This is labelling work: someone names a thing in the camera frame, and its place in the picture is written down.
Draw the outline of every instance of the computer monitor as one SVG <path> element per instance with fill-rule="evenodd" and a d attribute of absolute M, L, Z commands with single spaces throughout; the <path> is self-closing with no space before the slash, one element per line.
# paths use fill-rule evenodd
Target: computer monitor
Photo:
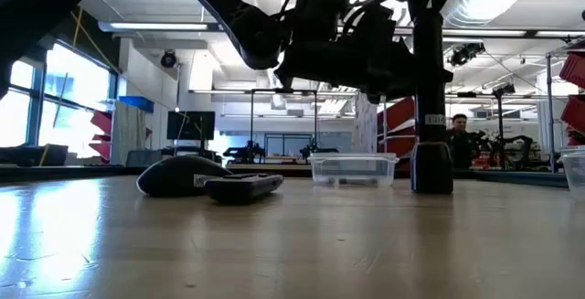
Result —
<path fill-rule="evenodd" d="M 166 139 L 213 140 L 215 129 L 215 112 L 169 112 Z"/>

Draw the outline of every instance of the workbench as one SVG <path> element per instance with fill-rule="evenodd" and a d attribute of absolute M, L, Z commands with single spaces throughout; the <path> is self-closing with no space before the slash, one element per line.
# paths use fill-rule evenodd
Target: workbench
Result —
<path fill-rule="evenodd" d="M 452 196 L 287 178 L 249 206 L 135 176 L 0 187 L 0 297 L 583 298 L 585 207 L 458 180 Z"/>

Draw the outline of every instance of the black computer mouse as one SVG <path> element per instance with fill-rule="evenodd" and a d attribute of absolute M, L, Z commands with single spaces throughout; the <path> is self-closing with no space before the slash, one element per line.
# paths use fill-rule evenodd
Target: black computer mouse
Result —
<path fill-rule="evenodd" d="M 196 155 L 167 158 L 151 165 L 136 180 L 138 189 L 151 197 L 176 198 L 205 195 L 205 181 L 232 173 Z"/>

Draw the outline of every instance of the label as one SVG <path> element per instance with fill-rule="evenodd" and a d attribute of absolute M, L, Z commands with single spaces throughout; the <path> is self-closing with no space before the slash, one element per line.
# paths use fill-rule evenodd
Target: label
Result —
<path fill-rule="evenodd" d="M 447 119 L 445 118 L 445 115 L 426 114 L 424 116 L 424 124 L 425 125 L 445 125 L 445 124 L 447 124 Z"/>
<path fill-rule="evenodd" d="M 216 176 L 193 175 L 193 187 L 203 188 L 206 180 L 209 180 L 214 177 Z"/>

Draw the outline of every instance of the security camera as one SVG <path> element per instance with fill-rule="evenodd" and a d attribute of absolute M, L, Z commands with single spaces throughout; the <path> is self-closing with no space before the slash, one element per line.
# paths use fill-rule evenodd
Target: security camera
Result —
<path fill-rule="evenodd" d="M 161 66 L 164 68 L 173 68 L 176 64 L 176 55 L 173 50 L 166 50 L 165 54 L 161 58 Z"/>

